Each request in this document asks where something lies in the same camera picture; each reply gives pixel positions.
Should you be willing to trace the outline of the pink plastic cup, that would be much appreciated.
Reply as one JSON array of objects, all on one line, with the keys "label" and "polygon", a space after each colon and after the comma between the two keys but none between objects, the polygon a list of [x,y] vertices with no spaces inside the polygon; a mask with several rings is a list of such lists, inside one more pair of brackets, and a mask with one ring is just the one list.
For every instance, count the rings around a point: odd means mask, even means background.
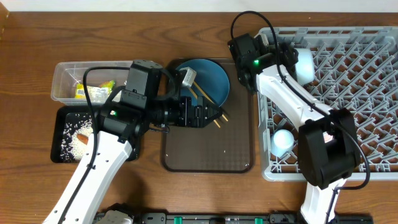
[{"label": "pink plastic cup", "polygon": [[324,142],[328,143],[334,139],[333,135],[328,134],[327,132],[323,133]]}]

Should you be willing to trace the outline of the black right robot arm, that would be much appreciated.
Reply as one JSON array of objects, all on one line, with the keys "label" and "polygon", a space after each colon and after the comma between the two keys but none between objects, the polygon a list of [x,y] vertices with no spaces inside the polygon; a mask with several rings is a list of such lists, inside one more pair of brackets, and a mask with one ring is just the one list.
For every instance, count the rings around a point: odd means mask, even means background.
[{"label": "black right robot arm", "polygon": [[338,192],[361,160],[353,115],[323,104],[296,81],[299,51],[289,44],[244,34],[228,47],[239,82],[275,103],[298,131],[297,162],[307,181],[302,219],[331,223]]}]

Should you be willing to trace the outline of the yellow green snack wrapper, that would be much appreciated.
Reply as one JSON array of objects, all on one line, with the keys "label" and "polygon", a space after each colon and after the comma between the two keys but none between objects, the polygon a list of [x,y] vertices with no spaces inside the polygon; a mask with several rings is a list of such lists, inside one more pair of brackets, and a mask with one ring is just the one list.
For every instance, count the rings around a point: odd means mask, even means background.
[{"label": "yellow green snack wrapper", "polygon": [[[87,86],[87,90],[91,100],[105,100],[111,94],[115,80],[106,81],[99,86]],[[75,99],[85,99],[85,89],[83,84],[78,84],[75,90]]]}]

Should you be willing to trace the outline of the wooden chopstick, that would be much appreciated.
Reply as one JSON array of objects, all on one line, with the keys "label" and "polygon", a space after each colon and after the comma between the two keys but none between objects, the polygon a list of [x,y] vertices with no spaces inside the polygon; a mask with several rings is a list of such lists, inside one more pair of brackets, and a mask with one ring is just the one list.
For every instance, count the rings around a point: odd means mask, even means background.
[{"label": "wooden chopstick", "polygon": [[[189,88],[190,93],[194,96],[195,99],[197,99],[197,94],[191,89]],[[217,120],[213,120],[213,122],[217,125],[218,128],[221,128],[220,124],[217,122]]]},{"label": "wooden chopstick", "polygon": [[[197,82],[194,81],[193,84],[195,85],[195,87],[201,92],[201,94],[202,94],[207,100],[209,100],[210,102],[212,102],[213,104],[215,104],[215,103],[213,102],[213,100],[202,90],[202,88],[198,85]],[[222,117],[223,117],[223,119],[224,119],[225,121],[227,121],[227,122],[229,121],[225,115],[222,115]]]}]

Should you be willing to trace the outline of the light blue plastic cup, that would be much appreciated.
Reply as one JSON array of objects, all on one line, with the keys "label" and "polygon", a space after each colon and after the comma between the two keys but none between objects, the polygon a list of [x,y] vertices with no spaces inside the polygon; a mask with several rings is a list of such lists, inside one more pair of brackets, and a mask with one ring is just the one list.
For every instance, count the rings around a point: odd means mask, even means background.
[{"label": "light blue plastic cup", "polygon": [[271,153],[276,157],[281,157],[294,148],[294,136],[286,130],[276,131],[271,137]]}]

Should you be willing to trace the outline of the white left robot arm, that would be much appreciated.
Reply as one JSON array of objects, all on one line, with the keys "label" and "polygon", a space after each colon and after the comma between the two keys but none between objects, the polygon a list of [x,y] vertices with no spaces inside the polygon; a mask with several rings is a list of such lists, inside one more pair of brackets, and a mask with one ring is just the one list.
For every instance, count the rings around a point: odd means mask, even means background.
[{"label": "white left robot arm", "polygon": [[93,132],[88,152],[80,160],[66,189],[45,223],[91,223],[114,176],[125,161],[137,158],[139,139],[154,125],[204,128],[222,116],[222,109],[203,96],[192,105],[180,96],[183,74],[171,74],[150,60],[133,60],[127,83],[116,87],[104,104],[94,110],[87,78],[83,88]]}]

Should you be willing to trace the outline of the dark blue plate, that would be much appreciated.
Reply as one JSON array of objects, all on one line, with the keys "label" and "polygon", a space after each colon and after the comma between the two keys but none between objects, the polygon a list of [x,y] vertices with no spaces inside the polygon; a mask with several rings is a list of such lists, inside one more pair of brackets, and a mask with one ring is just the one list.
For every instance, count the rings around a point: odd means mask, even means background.
[{"label": "dark blue plate", "polygon": [[177,70],[190,67],[196,71],[195,82],[221,106],[229,95],[230,82],[225,70],[216,62],[207,59],[191,59],[177,66]]}]

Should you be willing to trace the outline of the orange carrot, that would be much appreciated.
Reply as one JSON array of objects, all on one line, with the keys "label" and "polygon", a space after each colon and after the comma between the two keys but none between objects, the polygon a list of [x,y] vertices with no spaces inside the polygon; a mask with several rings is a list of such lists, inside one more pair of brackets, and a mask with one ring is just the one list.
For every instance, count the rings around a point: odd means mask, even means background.
[{"label": "orange carrot", "polygon": [[82,142],[83,144],[87,145],[88,144],[88,136],[85,136],[83,134],[77,134],[77,139]]}]

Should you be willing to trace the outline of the light blue bowl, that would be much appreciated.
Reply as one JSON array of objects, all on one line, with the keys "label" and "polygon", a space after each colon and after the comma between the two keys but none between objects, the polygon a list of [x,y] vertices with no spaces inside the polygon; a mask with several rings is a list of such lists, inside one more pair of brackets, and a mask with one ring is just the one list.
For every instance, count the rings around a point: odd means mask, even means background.
[{"label": "light blue bowl", "polygon": [[296,49],[298,62],[295,64],[297,82],[306,85],[315,79],[315,65],[310,49]]}]

